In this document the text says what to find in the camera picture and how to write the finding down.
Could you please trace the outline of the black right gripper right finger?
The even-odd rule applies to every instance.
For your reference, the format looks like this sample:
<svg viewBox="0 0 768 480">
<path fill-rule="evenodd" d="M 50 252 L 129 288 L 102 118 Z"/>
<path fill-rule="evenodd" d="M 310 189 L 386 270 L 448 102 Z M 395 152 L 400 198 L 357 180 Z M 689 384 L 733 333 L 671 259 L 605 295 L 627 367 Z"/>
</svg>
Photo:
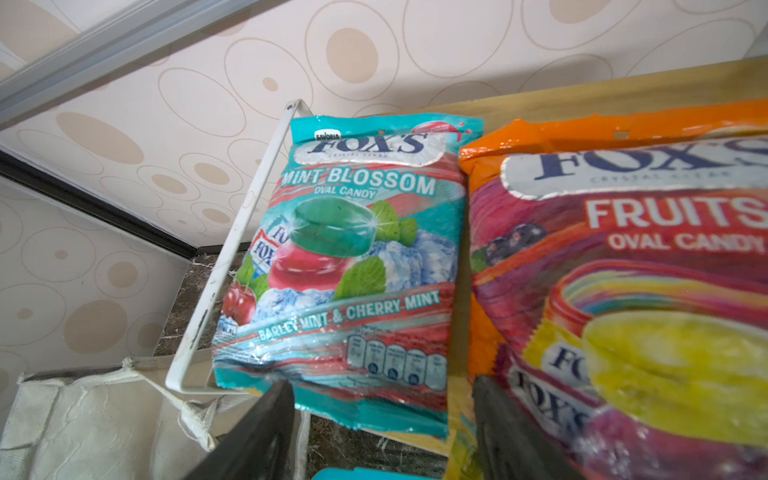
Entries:
<svg viewBox="0 0 768 480">
<path fill-rule="evenodd" d="M 495 380 L 476 377 L 472 395 L 477 451 L 486 479 L 583 477 Z"/>
</svg>

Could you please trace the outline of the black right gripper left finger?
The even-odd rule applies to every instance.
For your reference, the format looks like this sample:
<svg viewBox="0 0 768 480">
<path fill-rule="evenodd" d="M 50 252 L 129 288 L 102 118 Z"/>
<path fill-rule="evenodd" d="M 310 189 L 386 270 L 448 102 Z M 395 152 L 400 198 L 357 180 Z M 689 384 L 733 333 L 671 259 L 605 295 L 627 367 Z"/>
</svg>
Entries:
<svg viewBox="0 0 768 480">
<path fill-rule="evenodd" d="M 185 479 L 283 478 L 294 422 L 293 388 L 278 381 Z"/>
</svg>

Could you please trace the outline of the cream canvas grocery bag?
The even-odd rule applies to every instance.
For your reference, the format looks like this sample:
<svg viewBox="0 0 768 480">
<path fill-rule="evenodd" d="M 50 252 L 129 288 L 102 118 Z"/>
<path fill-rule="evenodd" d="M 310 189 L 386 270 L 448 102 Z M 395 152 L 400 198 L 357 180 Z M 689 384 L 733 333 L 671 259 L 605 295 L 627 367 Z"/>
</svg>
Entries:
<svg viewBox="0 0 768 480">
<path fill-rule="evenodd" d="M 169 357 L 24 373 L 1 432 L 4 479 L 181 479 L 260 396 L 167 389 Z"/>
</svg>

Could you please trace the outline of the teal mint blossom candy bag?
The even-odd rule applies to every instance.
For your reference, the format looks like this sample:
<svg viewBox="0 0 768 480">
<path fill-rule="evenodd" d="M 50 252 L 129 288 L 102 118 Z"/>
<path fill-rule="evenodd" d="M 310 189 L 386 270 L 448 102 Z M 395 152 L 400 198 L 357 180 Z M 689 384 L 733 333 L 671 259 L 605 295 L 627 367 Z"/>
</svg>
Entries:
<svg viewBox="0 0 768 480">
<path fill-rule="evenodd" d="M 223 389 L 289 381 L 350 429 L 448 433 L 449 337 L 481 119 L 313 116 L 293 144 L 221 308 Z"/>
</svg>

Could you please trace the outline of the orange fruits candy bag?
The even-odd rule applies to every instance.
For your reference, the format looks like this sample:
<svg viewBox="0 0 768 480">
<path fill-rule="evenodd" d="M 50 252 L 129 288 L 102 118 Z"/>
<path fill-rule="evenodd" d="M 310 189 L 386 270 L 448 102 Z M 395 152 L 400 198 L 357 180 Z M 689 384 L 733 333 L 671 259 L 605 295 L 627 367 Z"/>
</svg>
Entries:
<svg viewBox="0 0 768 480">
<path fill-rule="evenodd" d="M 767 104 L 464 147 L 469 371 L 585 479 L 767 475 Z"/>
</svg>

